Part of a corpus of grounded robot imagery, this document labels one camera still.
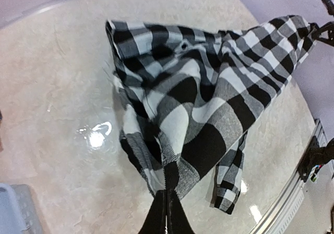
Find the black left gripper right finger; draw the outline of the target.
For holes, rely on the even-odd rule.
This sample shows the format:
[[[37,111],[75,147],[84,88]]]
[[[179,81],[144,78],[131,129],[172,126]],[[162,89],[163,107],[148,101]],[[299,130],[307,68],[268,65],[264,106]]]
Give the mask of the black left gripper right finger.
[[[166,206],[167,232],[172,234],[194,234],[175,191],[167,191]]]

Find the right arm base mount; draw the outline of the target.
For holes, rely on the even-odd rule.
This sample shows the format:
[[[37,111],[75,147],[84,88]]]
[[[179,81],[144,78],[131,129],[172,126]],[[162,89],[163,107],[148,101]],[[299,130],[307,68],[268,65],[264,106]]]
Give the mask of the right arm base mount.
[[[326,146],[311,148],[307,151],[297,169],[300,178],[306,183],[313,167],[326,165],[331,160],[333,160],[333,139]]]

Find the black white checkered shirt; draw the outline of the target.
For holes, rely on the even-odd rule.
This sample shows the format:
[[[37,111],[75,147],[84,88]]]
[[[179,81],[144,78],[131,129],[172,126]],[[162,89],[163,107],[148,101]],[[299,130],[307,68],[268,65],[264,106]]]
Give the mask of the black white checkered shirt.
[[[297,15],[216,33],[108,20],[120,143],[150,193],[183,198],[215,169],[214,206],[231,214],[247,132],[309,55],[317,29]]]

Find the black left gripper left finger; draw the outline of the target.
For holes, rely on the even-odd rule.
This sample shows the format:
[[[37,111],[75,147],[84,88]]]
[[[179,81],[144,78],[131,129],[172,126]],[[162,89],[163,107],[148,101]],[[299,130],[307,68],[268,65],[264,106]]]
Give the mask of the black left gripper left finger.
[[[166,226],[166,190],[156,192],[139,234],[164,234]]]

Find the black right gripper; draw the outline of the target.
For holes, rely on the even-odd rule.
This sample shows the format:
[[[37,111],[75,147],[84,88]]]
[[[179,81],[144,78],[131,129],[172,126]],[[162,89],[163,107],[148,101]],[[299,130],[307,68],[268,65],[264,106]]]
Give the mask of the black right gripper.
[[[334,46],[333,21],[330,21],[312,33],[312,38],[324,44]]]

